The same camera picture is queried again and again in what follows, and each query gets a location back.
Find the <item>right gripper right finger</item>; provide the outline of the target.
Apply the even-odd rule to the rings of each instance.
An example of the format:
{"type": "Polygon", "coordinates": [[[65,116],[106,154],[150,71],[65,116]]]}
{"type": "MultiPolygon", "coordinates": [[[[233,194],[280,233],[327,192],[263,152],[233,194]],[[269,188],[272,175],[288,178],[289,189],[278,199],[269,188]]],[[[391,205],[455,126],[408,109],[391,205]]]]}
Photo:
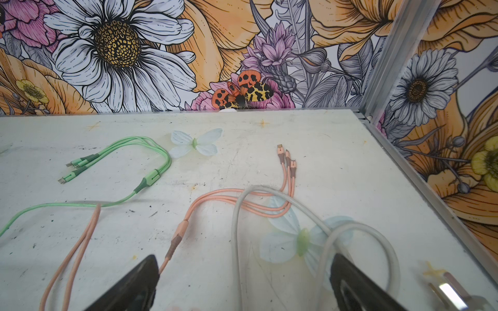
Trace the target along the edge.
{"type": "Polygon", "coordinates": [[[333,258],[329,281],[341,311],[405,311],[404,307],[341,254],[333,258]]]}

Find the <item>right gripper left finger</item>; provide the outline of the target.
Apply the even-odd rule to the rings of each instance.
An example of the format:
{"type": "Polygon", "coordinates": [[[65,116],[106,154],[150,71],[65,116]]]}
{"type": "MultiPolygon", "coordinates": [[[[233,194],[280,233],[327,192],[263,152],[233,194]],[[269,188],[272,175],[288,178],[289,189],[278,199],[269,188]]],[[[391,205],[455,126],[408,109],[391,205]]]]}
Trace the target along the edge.
{"type": "Polygon", "coordinates": [[[154,304],[159,278],[156,257],[149,255],[92,303],[86,311],[149,311],[154,304]]]}

